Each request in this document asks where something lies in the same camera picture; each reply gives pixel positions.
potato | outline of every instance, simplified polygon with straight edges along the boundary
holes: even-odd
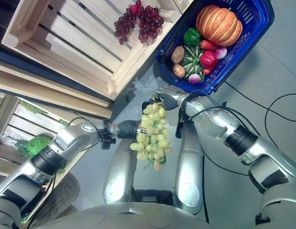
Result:
[[[184,78],[185,76],[185,69],[179,65],[179,64],[174,64],[172,67],[173,73],[179,77],[179,78]]]
[[[177,48],[175,48],[175,50],[173,51],[172,55],[171,55],[171,60],[174,63],[180,63],[181,60],[184,57],[184,48],[183,46],[178,46]]]

floor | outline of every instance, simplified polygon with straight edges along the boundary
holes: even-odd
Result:
[[[271,1],[275,11],[275,21],[266,34],[255,45],[242,63],[227,79],[237,90],[254,101],[269,106],[276,98],[296,93],[296,0]],[[130,86],[116,101],[115,110],[124,110],[114,120],[119,123],[126,119],[140,119],[141,104],[160,87],[168,85],[154,56],[141,68]],[[212,94],[218,102],[228,101],[228,106],[245,114],[262,136],[269,139],[264,128],[266,110],[242,97],[226,83]],[[296,95],[278,100],[272,109],[296,119]],[[169,125],[175,132],[178,110],[168,113]],[[268,114],[267,128],[279,148],[296,162],[296,123]],[[206,153],[220,166],[246,173],[247,167],[229,149],[215,140],[202,136]],[[72,169],[72,174],[81,186],[81,195],[74,206],[87,209],[104,204],[102,188],[116,145],[110,150],[100,150],[96,146],[89,150]],[[171,137],[171,147],[179,149],[180,140]],[[155,188],[173,190],[178,150],[168,157],[161,172],[152,167],[143,169],[147,163],[139,161],[135,174],[135,188]],[[248,177],[222,170],[205,161],[205,192],[210,223],[214,228],[250,229],[254,227],[255,215],[259,212],[261,194]],[[203,210],[198,217],[204,219]]]

orange pumpkin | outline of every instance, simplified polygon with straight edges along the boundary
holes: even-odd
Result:
[[[231,46],[243,31],[242,23],[227,8],[215,5],[204,7],[197,16],[196,28],[199,33],[219,46]]]

blue basket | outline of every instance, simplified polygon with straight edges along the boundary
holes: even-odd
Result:
[[[171,55],[174,49],[183,45],[183,34],[189,27],[195,28],[198,13],[207,5],[221,8],[231,7],[243,24],[243,32],[237,43],[228,48],[228,53],[199,84],[190,84],[178,78],[172,72]],[[157,61],[165,76],[177,87],[186,92],[202,89],[211,94],[233,72],[248,52],[254,47],[261,36],[274,21],[274,12],[270,0],[195,0],[177,24],[167,34],[157,53]]]

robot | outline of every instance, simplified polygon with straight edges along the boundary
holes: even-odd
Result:
[[[35,157],[0,184],[0,229],[18,228],[18,222],[41,194],[41,187],[56,171],[88,145],[101,142],[106,149],[123,138],[115,152],[103,197],[106,205],[81,211],[38,228],[201,228],[210,225],[193,214],[202,208],[202,160],[199,133],[210,135],[232,149],[249,166],[249,177],[263,194],[256,229],[296,228],[296,163],[261,136],[244,127],[231,113],[206,96],[186,93],[175,86],[160,88],[149,101],[166,110],[180,108],[176,137],[182,138],[174,188],[174,205],[150,201],[130,202],[136,155],[129,144],[137,133],[145,133],[137,121],[118,125],[105,120],[85,120],[63,129]]]

